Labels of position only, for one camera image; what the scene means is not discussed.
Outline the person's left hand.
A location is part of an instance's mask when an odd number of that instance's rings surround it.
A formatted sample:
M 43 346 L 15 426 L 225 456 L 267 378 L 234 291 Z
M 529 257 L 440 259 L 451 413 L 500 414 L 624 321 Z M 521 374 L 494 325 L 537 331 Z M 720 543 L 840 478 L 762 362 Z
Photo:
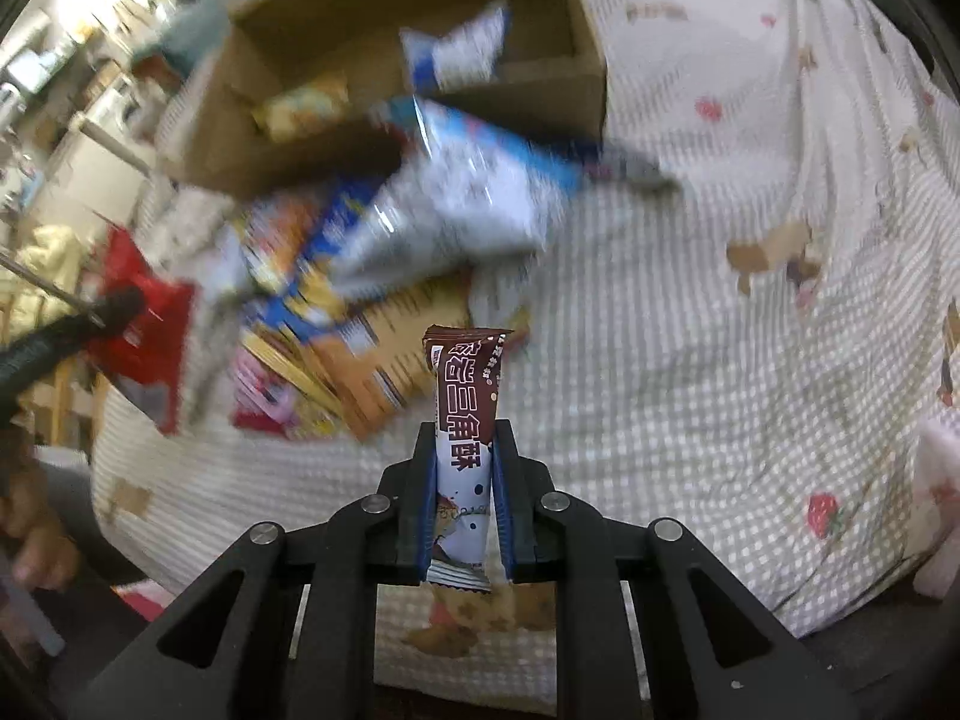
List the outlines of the person's left hand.
M 2 429 L 2 473 L 2 535 L 14 544 L 14 580 L 26 590 L 63 590 L 78 572 L 80 553 L 50 505 L 46 475 L 23 427 Z

